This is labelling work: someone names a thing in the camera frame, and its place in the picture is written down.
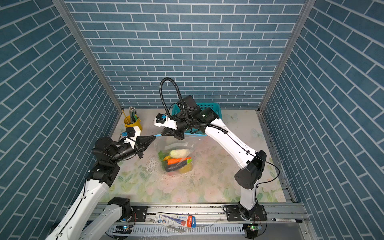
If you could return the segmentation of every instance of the yellow pen holder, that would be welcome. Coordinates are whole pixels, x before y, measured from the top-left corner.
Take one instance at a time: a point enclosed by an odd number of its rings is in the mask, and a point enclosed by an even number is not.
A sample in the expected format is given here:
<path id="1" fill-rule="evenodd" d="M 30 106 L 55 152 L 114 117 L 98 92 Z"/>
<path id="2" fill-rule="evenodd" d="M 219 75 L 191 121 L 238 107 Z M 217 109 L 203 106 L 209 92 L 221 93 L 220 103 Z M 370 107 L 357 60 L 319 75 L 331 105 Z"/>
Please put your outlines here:
<path id="1" fill-rule="evenodd" d="M 127 116 L 125 119 L 124 119 L 124 124 L 125 124 L 125 127 L 139 127 L 140 128 L 140 131 L 143 131 L 143 127 L 141 126 L 140 124 L 140 118 L 137 118 L 137 121 L 132 123 L 132 124 L 128 124 L 131 122 L 131 117 L 130 116 Z"/>

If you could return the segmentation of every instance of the wire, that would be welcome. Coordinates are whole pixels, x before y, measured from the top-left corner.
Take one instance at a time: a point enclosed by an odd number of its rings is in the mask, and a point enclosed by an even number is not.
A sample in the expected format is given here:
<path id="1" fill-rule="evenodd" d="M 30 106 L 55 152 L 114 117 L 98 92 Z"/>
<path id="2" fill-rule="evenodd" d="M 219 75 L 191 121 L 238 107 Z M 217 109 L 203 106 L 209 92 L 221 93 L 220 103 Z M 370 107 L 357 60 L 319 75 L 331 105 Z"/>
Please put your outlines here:
<path id="1" fill-rule="evenodd" d="M 127 161 L 127 160 L 130 160 L 130 159 L 134 158 L 136 155 L 137 155 L 137 152 L 135 152 L 135 155 L 133 155 L 132 157 L 130 157 L 130 158 L 127 158 L 127 159 L 123 159 L 122 161 Z"/>
<path id="2" fill-rule="evenodd" d="M 136 213 L 135 213 L 135 221 L 133 222 L 133 226 L 131 226 L 131 228 L 133 228 L 135 225 L 136 225 Z"/>
<path id="3" fill-rule="evenodd" d="M 113 157 L 114 159 L 117 159 L 117 160 L 121 161 L 121 159 L 115 158 L 114 156 L 111 156 L 111 155 L 109 155 L 109 154 L 103 153 L 103 152 L 101 152 L 101 151 L 100 151 L 100 153 L 102 153 L 102 154 L 104 154 L 104 155 L 107 155 L 108 157 Z"/>
<path id="4" fill-rule="evenodd" d="M 262 225 L 262 222 L 261 222 L 261 220 L 260 220 L 260 218 L 259 218 L 259 216 L 257 215 L 257 214 L 255 214 L 255 218 L 257 217 L 257 219 L 259 220 L 259 223 L 260 223 L 260 226 Z"/>
<path id="5" fill-rule="evenodd" d="M 163 78 L 163 79 L 161 80 L 161 82 L 160 82 L 159 92 L 160 92 L 160 100 L 161 100 L 161 103 L 163 104 L 164 109 L 165 109 L 165 111 L 166 111 L 166 114 L 167 114 L 167 116 L 168 116 L 170 119 L 172 119 L 172 120 L 174 120 L 174 121 L 181 120 L 181 118 L 175 118 L 175 117 L 171 116 L 171 114 L 169 113 L 169 110 L 168 110 L 168 108 L 167 108 L 167 105 L 166 105 L 166 103 L 165 103 L 165 101 L 164 101 L 164 96 L 163 96 L 163 84 L 164 84 L 165 81 L 169 81 L 169 82 L 171 82 L 171 83 L 173 84 L 173 86 L 175 87 L 177 96 L 178 96 L 179 99 L 180 99 L 180 106 L 181 106 L 181 109 L 180 109 L 180 110 L 183 112 L 183 115 L 184 115 L 183 119 L 185 120 L 185 122 L 186 122 L 188 125 L 190 125 L 190 126 L 206 126 L 206 127 L 213 127 L 213 128 L 215 128 L 215 129 L 217 129 L 217 130 L 220 130 L 220 131 L 222 131 L 222 132 L 224 132 L 224 133 L 227 133 L 227 132 L 228 132 L 228 131 L 225 130 L 224 128 L 221 128 L 221 127 L 219 127 L 219 126 L 212 125 L 212 124 L 210 124 L 210 123 L 206 123 L 206 122 L 190 122 L 189 119 L 188 119 L 188 116 L 187 116 L 187 114 L 186 114 L 186 112 L 185 112 L 185 110 L 186 110 L 186 109 L 185 109 L 185 102 L 184 102 L 184 100 L 183 100 L 183 97 L 181 96 L 179 87 L 177 86 L 177 84 L 175 83 L 175 81 L 174 81 L 172 78 L 165 77 L 165 78 Z"/>
<path id="6" fill-rule="evenodd" d="M 175 105 L 176 103 L 172 103 L 171 106 L 169 107 L 168 111 L 170 111 L 170 109 L 172 108 L 173 105 Z"/>
<path id="7" fill-rule="evenodd" d="M 194 133 L 197 133 L 199 130 L 198 129 L 196 129 L 195 131 L 193 131 L 192 132 L 192 129 L 191 129 L 191 131 L 190 131 L 190 134 L 194 134 Z"/>
<path id="8" fill-rule="evenodd" d="M 261 235 L 263 235 L 265 233 L 267 226 L 268 226 L 268 217 L 266 218 L 264 231 L 260 235 L 258 235 L 258 237 L 260 237 Z"/>
<path id="9" fill-rule="evenodd" d="M 236 142 L 228 133 L 227 133 L 227 136 L 229 136 L 229 138 L 230 139 L 232 139 L 232 141 L 234 141 L 240 148 L 242 148 L 247 154 L 249 154 L 249 155 L 251 155 L 252 157 L 256 157 L 257 159 L 259 159 L 260 161 L 263 161 L 263 162 L 266 162 L 266 163 L 268 163 L 268 164 L 271 164 L 272 166 L 274 166 L 277 170 L 278 170 L 278 173 L 277 173 L 277 176 L 274 178 L 274 179 L 272 179 L 272 180 L 270 180 L 270 181 L 266 181 L 266 182 L 259 182 L 258 184 L 256 184 L 256 189 L 258 188 L 258 186 L 259 186 L 259 184 L 264 184 L 264 183 L 268 183 L 268 182 L 272 182 L 272 181 L 274 181 L 276 178 L 278 178 L 279 177 L 279 175 L 280 175 L 280 169 L 276 166 L 276 165 L 274 165 L 273 163 L 270 163 L 270 162 L 267 162 L 267 161 L 265 161 L 265 160 L 263 160 L 263 159 L 261 159 L 261 158 L 259 158 L 259 157 L 257 157 L 257 156 L 255 156 L 255 155 L 253 155 L 253 154 L 251 154 L 248 150 L 246 150 L 244 147 L 242 147 L 238 142 Z"/>
<path id="10" fill-rule="evenodd" d="M 59 235 L 63 232 L 63 230 L 65 229 L 65 227 L 67 226 L 67 224 L 68 224 L 68 223 L 71 221 L 71 219 L 73 218 L 73 216 L 74 216 L 74 214 L 76 213 L 77 209 L 79 208 L 79 206 L 80 206 L 82 200 L 86 198 L 86 197 L 85 197 L 85 184 L 86 184 L 86 183 L 87 183 L 87 179 L 85 179 L 85 182 L 84 182 L 83 197 L 80 198 L 80 202 L 79 202 L 79 204 L 77 205 L 77 207 L 75 208 L 75 210 L 74 210 L 72 216 L 71 216 L 70 219 L 67 221 L 67 223 L 64 224 L 63 228 L 62 228 L 62 229 L 60 230 L 60 232 L 58 233 L 58 235 L 57 235 L 57 237 L 56 237 L 56 240 L 59 238 Z"/>
<path id="11" fill-rule="evenodd" d="M 223 209 L 223 211 L 224 211 L 226 214 L 230 214 L 231 211 L 228 211 L 228 210 L 225 210 L 225 209 L 224 209 L 224 207 L 227 208 L 227 206 L 230 206 L 230 205 L 223 205 L 221 208 Z"/>
<path id="12" fill-rule="evenodd" d="M 139 148 L 139 144 L 135 140 L 133 140 L 132 138 L 129 138 L 129 137 L 126 137 L 126 138 L 128 138 L 129 140 L 135 142 L 135 145 L 137 145 L 137 148 Z"/>
<path id="13" fill-rule="evenodd" d="M 108 237 L 115 238 L 115 237 L 109 235 L 107 232 L 105 232 L 105 234 L 106 234 Z"/>

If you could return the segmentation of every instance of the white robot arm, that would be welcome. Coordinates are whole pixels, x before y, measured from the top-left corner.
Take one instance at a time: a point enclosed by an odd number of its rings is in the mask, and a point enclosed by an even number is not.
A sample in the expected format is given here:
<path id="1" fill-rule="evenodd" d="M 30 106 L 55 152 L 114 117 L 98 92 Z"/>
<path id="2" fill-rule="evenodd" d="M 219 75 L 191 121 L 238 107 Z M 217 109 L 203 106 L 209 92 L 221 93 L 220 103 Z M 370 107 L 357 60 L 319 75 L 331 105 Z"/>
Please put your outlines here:
<path id="1" fill-rule="evenodd" d="M 177 105 L 182 111 L 177 116 L 170 115 L 164 102 L 162 85 L 165 81 L 170 81 L 178 93 L 180 101 Z M 255 212 L 263 209 L 263 206 L 257 203 L 255 194 L 266 163 L 266 154 L 262 150 L 257 152 L 242 142 L 210 108 L 201 110 L 192 96 L 182 98 L 172 79 L 164 78 L 161 81 L 160 98 L 166 114 L 159 113 L 154 124 L 164 127 L 163 136 L 184 139 L 184 132 L 193 128 L 199 129 L 216 140 L 233 157 L 240 168 L 235 174 L 235 179 L 242 187 L 238 210 L 244 220 L 252 220 Z M 112 141 L 110 137 L 102 137 L 96 141 L 92 153 L 96 156 L 97 162 L 89 171 L 83 190 L 62 221 L 48 235 L 47 240 L 98 240 L 114 222 L 130 221 L 133 217 L 129 199 L 115 197 L 108 203 L 104 212 L 83 230 L 96 204 L 116 178 L 120 169 L 117 163 L 135 155 L 142 158 L 143 152 L 156 138 L 139 136 L 138 128 L 132 128 L 127 132 L 132 135 L 119 142 Z"/>

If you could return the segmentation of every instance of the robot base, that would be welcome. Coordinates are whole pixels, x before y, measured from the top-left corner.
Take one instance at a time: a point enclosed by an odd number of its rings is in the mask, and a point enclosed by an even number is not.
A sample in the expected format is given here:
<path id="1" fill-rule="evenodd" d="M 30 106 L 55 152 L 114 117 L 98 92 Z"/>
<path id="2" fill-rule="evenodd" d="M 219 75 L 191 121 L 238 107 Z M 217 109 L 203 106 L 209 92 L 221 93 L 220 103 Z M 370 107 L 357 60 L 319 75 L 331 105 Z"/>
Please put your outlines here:
<path id="1" fill-rule="evenodd" d="M 240 205 L 226 205 L 227 221 L 251 221 L 255 216 L 258 216 L 260 221 L 266 221 L 267 215 L 263 205 L 256 204 L 251 210 L 245 209 Z"/>

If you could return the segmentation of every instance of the metal corner post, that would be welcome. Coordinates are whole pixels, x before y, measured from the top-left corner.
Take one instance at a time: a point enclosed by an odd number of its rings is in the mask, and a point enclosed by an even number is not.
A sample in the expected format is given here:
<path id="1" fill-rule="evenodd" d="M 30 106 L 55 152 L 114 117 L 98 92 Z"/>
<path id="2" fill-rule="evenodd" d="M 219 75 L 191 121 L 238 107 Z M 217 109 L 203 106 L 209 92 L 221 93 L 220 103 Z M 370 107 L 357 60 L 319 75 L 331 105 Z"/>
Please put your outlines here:
<path id="1" fill-rule="evenodd" d="M 262 113 L 260 113 L 257 110 L 256 110 L 256 114 L 257 114 L 257 117 L 259 119 L 260 126 L 261 126 L 261 128 L 263 130 L 265 142 L 266 142 L 266 144 L 267 144 L 267 146 L 269 148 L 269 152 L 271 154 L 272 161 L 274 162 L 274 164 L 277 164 L 279 166 L 279 168 L 280 168 L 279 180 L 281 182 L 281 185 L 284 186 L 284 187 L 287 187 L 288 192 L 289 192 L 289 194 L 291 196 L 291 201 L 292 202 L 297 202 L 297 196 L 295 195 L 295 192 L 293 191 L 292 185 L 289 182 L 288 175 L 287 175 L 286 170 L 284 168 L 284 165 L 283 165 L 283 163 L 281 161 L 279 153 L 278 153 L 278 151 L 276 149 L 276 145 L 275 145 L 275 143 L 273 141 L 271 132 L 269 131 L 268 125 L 267 125 L 266 120 L 265 120 L 265 117 L 264 117 L 264 115 Z"/>
<path id="2" fill-rule="evenodd" d="M 80 46 L 85 57 L 88 59 L 89 64 L 95 71 L 96 75 L 98 76 L 101 84 L 104 86 L 105 90 L 107 91 L 112 102 L 115 104 L 118 111 L 121 111 L 123 107 L 121 106 L 119 100 L 117 99 L 115 93 L 113 92 L 111 86 L 109 85 L 107 78 L 105 77 L 102 69 L 100 68 L 99 63 L 96 61 L 96 58 L 92 54 L 91 49 L 89 48 L 87 42 L 85 41 L 83 35 L 81 34 L 81 31 L 78 25 L 76 24 L 76 21 L 73 18 L 72 14 L 70 13 L 67 5 L 65 4 L 64 0 L 52 0 L 52 2 L 57 8 L 57 10 L 59 11 L 64 22 L 67 24 L 67 27 L 71 31 L 73 37 L 75 38 L 76 42 Z"/>
<path id="3" fill-rule="evenodd" d="M 276 67 L 276 70 L 272 76 L 271 82 L 269 83 L 269 85 L 266 89 L 266 92 L 265 92 L 265 95 L 262 99 L 262 102 L 260 103 L 259 112 L 261 112 L 261 113 L 264 111 L 264 109 L 266 107 L 266 104 L 267 104 L 267 102 L 268 102 L 268 100 L 269 100 L 269 98 L 273 92 L 273 89 L 275 88 L 275 86 L 277 84 L 277 81 L 279 80 L 279 77 L 283 71 L 283 68 L 284 68 L 285 64 L 287 63 L 288 57 L 291 54 L 293 47 L 295 46 L 296 40 L 299 38 L 301 30 L 303 29 L 304 23 L 307 20 L 308 15 L 310 14 L 312 7 L 313 7 L 315 2 L 316 2 L 316 0 L 306 0 L 305 4 L 304 4 L 304 6 L 300 12 L 299 18 L 297 19 L 295 27 L 292 30 L 292 34 L 288 40 L 288 43 L 284 49 L 283 54 L 281 55 L 279 64 Z"/>

